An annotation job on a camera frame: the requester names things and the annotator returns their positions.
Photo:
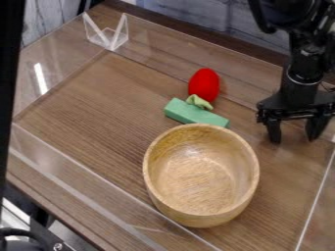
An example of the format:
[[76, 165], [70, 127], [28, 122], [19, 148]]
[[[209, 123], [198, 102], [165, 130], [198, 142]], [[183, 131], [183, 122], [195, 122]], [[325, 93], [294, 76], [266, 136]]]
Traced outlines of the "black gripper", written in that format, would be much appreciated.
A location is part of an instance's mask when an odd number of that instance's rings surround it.
[[314, 102], [295, 106], [278, 92], [257, 104], [257, 121], [266, 124], [270, 141], [282, 142], [281, 121], [306, 119], [305, 132], [314, 141], [326, 130], [335, 115], [335, 93], [318, 91]]

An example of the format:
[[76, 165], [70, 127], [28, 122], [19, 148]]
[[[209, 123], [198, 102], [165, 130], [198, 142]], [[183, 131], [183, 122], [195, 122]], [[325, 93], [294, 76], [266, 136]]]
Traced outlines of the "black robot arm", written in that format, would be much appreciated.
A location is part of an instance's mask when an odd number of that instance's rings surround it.
[[306, 120], [306, 136], [315, 140], [335, 117], [335, 87], [322, 85], [335, 72], [335, 0], [247, 0], [261, 30], [283, 30], [291, 57], [278, 92], [257, 104], [257, 121], [270, 141], [282, 141], [281, 123]]

